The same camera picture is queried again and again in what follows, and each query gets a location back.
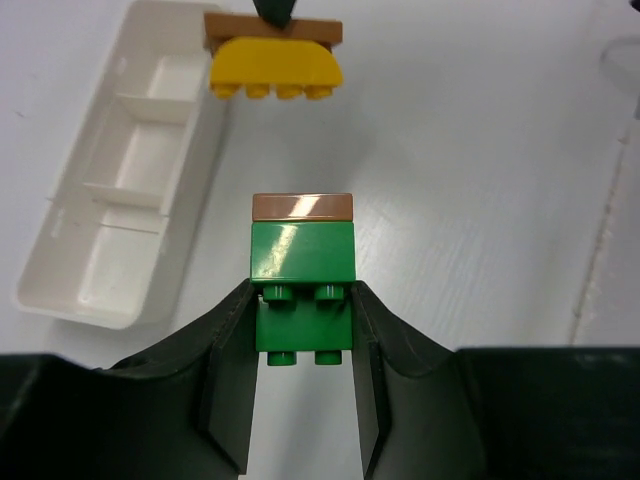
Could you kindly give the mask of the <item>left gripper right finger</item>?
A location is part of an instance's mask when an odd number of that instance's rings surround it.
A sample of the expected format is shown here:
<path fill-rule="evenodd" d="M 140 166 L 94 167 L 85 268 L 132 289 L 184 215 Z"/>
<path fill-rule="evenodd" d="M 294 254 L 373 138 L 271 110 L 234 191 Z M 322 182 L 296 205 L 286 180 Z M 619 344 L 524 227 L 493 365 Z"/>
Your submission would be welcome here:
<path fill-rule="evenodd" d="M 635 347 L 448 350 L 351 290 L 368 479 L 635 479 Z"/>

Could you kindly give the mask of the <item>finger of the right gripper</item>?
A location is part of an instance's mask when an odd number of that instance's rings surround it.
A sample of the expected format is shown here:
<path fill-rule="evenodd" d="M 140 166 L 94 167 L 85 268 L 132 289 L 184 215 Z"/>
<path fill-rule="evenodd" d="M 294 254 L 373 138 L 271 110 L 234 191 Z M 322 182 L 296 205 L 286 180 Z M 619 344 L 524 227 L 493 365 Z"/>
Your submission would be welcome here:
<path fill-rule="evenodd" d="M 296 0 L 253 0 L 257 15 L 269 25 L 286 28 L 292 19 Z"/>

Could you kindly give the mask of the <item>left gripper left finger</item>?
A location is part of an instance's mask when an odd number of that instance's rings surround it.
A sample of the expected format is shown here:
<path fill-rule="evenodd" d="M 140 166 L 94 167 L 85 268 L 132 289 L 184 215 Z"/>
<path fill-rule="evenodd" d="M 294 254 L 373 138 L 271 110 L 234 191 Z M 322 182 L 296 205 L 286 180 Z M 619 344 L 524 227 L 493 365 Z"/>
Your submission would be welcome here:
<path fill-rule="evenodd" d="M 248 466 L 257 293 L 108 369 L 53 354 L 1 359 L 5 479 L 235 479 Z"/>

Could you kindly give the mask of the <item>yellow curved lego brick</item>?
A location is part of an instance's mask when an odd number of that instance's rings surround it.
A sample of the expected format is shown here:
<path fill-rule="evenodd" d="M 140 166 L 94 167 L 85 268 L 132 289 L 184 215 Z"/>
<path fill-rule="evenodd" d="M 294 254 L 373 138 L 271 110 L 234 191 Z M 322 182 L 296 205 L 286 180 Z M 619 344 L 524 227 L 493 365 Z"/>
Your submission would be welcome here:
<path fill-rule="evenodd" d="M 244 91 L 250 99 L 321 100 L 342 84 L 333 54 L 310 40 L 236 37 L 218 48 L 209 73 L 209 89 L 220 99 Z"/>

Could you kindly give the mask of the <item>brown lego plate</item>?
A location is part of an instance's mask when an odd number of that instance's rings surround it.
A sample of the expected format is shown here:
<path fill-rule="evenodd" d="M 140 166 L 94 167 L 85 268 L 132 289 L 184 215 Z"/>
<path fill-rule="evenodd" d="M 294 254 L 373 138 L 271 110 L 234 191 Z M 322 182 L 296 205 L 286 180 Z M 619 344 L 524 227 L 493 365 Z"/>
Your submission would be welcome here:
<path fill-rule="evenodd" d="M 284 28 L 275 27 L 257 15 L 205 12 L 204 31 L 209 41 L 239 36 L 310 40 L 327 47 L 343 41 L 343 24 L 336 20 L 292 19 Z"/>
<path fill-rule="evenodd" d="M 256 193 L 253 222 L 352 222 L 351 193 Z"/>

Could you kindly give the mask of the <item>green lego brick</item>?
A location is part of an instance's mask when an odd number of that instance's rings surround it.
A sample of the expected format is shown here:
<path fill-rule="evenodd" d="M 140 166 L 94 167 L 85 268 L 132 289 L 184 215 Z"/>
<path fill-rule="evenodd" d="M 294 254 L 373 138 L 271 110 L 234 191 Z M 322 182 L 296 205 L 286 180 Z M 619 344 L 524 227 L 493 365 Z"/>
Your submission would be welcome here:
<path fill-rule="evenodd" d="M 340 365 L 342 353 L 352 346 L 352 308 L 348 300 L 299 297 L 293 301 L 258 301 L 255 347 L 267 354 L 269 366 L 293 366 L 300 352 L 312 352 L 317 365 Z"/>
<path fill-rule="evenodd" d="M 342 301 L 356 280 L 355 227 L 347 221 L 255 222 L 249 278 L 267 298 L 306 291 L 316 301 Z"/>

